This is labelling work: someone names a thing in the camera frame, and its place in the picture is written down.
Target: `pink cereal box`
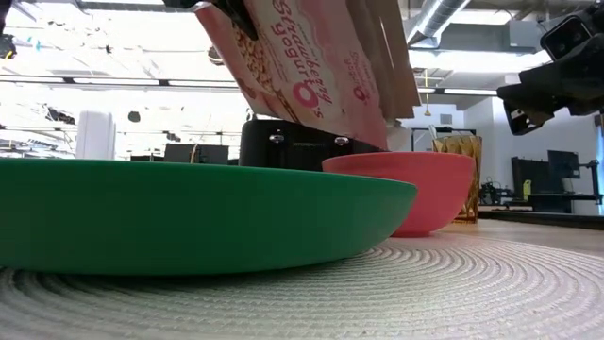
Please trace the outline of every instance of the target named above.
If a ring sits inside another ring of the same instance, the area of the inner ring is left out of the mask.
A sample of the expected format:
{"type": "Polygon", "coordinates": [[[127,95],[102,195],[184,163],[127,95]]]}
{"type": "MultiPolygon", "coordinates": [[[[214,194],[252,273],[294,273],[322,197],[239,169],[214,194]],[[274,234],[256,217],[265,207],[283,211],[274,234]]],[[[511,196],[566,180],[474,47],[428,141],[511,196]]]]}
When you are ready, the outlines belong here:
{"type": "Polygon", "coordinates": [[[196,15],[255,113],[386,149],[384,118],[411,118],[419,96],[400,15],[368,2],[245,0],[255,41],[214,6],[196,15]]]}

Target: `white wall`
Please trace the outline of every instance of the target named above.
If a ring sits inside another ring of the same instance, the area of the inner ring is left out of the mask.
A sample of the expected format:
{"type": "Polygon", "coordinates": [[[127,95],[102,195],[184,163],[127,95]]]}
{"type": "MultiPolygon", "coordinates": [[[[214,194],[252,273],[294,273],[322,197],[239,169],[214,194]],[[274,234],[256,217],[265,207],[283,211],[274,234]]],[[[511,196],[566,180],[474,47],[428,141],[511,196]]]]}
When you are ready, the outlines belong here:
{"type": "MultiPolygon", "coordinates": [[[[413,119],[400,119],[401,123],[405,128],[427,128],[429,125],[435,127],[452,127],[452,128],[464,128],[463,122],[463,111],[457,110],[457,107],[452,104],[431,104],[428,107],[430,116],[425,116],[426,105],[413,108],[415,118],[413,119]],[[451,114],[453,116],[453,124],[443,125],[441,124],[441,114],[451,114]]],[[[426,151],[432,148],[432,141],[429,132],[417,131],[415,132],[415,151],[426,151]]],[[[399,150],[393,151],[411,151],[411,134],[410,139],[405,145],[399,150]]]]}
{"type": "MultiPolygon", "coordinates": [[[[513,188],[511,157],[547,160],[547,150],[579,153],[579,161],[586,163],[596,159],[597,131],[594,117],[571,117],[567,110],[556,113],[556,118],[524,136],[510,132],[503,102],[489,98],[464,113],[467,128],[476,128],[483,139],[481,179],[500,182],[513,188]]],[[[572,179],[575,192],[591,194],[591,172],[581,168],[581,179],[572,179]]],[[[575,202],[575,213],[598,214],[594,202],[575,202]]]]}
{"type": "MultiPolygon", "coordinates": [[[[604,127],[600,127],[600,133],[597,134],[597,160],[600,165],[597,169],[600,193],[604,194],[604,127]]],[[[604,216],[604,204],[600,206],[600,215],[604,216]]]]}
{"type": "Polygon", "coordinates": [[[482,100],[463,113],[466,128],[475,128],[477,135],[482,138],[482,162],[480,166],[480,182],[496,180],[496,150],[493,103],[482,100]]]}

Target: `green plate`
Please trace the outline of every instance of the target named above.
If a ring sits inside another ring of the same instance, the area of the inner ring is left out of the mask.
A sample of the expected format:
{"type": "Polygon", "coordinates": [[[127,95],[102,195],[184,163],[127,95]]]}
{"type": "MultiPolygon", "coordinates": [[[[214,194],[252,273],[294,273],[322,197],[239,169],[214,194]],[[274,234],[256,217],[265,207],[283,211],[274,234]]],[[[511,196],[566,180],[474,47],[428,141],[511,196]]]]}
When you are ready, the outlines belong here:
{"type": "Polygon", "coordinates": [[[0,266],[194,275],[353,256],[391,235],[403,182],[130,161],[0,160],[0,266]]]}

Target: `pink o logo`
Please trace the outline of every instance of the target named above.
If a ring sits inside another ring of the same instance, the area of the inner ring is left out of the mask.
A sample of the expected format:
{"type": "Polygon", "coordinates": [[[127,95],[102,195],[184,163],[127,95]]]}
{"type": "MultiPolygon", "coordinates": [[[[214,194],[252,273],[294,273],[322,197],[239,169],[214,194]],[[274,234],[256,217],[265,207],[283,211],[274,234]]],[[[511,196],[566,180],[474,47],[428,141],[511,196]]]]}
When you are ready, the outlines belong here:
{"type": "Polygon", "coordinates": [[[316,108],[319,106],[319,97],[314,90],[304,82],[294,85],[294,98],[306,108],[316,108]]]}
{"type": "Polygon", "coordinates": [[[357,86],[355,88],[354,95],[361,101],[365,101],[367,99],[367,95],[365,95],[365,91],[362,90],[361,86],[357,86]]]}

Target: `white column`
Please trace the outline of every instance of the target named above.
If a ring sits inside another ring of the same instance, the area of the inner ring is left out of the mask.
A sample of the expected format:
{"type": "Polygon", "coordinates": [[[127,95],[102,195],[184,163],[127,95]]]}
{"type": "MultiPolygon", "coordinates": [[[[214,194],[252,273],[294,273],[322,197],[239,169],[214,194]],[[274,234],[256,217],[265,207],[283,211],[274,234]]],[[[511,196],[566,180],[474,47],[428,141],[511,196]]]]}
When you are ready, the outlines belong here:
{"type": "Polygon", "coordinates": [[[111,113],[84,110],[79,114],[75,157],[83,160],[115,159],[115,122],[111,113]]]}

